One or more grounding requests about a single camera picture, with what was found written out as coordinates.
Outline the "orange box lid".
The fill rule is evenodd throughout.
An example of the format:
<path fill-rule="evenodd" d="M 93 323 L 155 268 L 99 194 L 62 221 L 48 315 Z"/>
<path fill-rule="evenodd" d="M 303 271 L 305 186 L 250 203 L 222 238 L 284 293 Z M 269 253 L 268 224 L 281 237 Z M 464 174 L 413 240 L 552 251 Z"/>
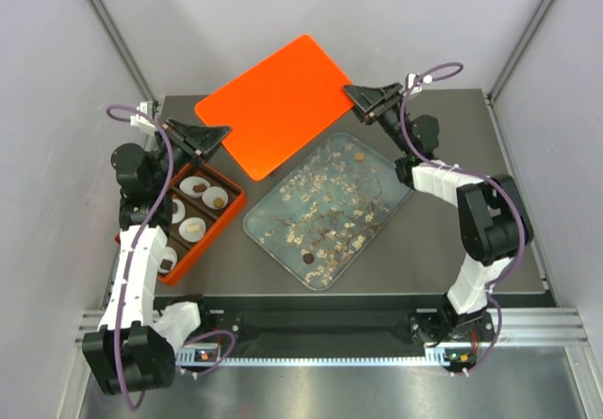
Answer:
<path fill-rule="evenodd" d="M 229 126 L 226 151 L 259 182 L 352 108 L 346 74 L 302 35 L 195 105 L 208 126 Z"/>

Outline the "dark square chocolate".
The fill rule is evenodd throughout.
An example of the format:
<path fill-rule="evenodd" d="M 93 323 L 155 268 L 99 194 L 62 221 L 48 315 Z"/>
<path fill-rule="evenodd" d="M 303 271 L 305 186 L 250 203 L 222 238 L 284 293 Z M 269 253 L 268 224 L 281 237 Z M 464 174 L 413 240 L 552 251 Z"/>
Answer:
<path fill-rule="evenodd" d="M 168 270 L 170 270 L 170 269 L 171 269 L 171 267 L 172 267 L 172 261 L 171 261 L 171 260 L 168 260 L 168 259 L 164 259 L 164 260 L 161 262 L 160 267 L 161 267 L 162 269 L 168 269 Z"/>

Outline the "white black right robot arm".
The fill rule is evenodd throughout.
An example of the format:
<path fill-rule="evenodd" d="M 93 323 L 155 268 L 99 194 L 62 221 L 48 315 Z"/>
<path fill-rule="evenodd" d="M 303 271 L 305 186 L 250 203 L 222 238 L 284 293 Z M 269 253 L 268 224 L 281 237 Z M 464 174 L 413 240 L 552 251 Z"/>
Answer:
<path fill-rule="evenodd" d="M 462 339 L 483 317 L 487 296 L 498 278 L 519 261 L 533 237 L 516 183 L 509 175 L 468 174 L 436 159 L 439 122 L 430 115 L 409 119 L 402 106 L 406 95 L 403 85 L 346 85 L 343 91 L 357 119 L 365 125 L 378 123 L 400 149 L 401 156 L 395 162 L 399 181 L 454 206 L 458 212 L 465 258 L 438 309 L 438 321 L 448 338 Z"/>

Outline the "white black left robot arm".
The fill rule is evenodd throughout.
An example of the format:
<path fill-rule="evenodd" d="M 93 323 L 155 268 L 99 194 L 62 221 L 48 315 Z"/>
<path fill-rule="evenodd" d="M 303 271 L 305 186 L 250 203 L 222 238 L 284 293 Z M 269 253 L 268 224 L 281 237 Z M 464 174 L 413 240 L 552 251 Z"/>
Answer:
<path fill-rule="evenodd" d="M 213 330 L 212 315 L 194 301 L 173 303 L 155 318 L 155 285 L 161 264 L 172 259 L 171 179 L 192 162 L 208 161 L 231 131 L 169 119 L 155 129 L 154 150 L 124 143 L 110 157 L 121 194 L 119 262 L 106 312 L 82 342 L 106 395 L 171 386 L 187 338 L 200 341 Z"/>

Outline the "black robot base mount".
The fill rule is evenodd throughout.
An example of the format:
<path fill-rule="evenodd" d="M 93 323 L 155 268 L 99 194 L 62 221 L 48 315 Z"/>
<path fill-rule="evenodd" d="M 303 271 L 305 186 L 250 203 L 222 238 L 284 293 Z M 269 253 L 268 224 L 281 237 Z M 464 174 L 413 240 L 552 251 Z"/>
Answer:
<path fill-rule="evenodd" d="M 240 343 L 261 334 L 301 335 L 316 341 L 334 336 L 387 333 L 403 343 L 488 342 L 493 318 L 482 308 L 457 315 L 442 295 L 302 295 L 161 297 L 163 309 L 178 300 L 200 306 L 206 329 L 238 326 Z"/>

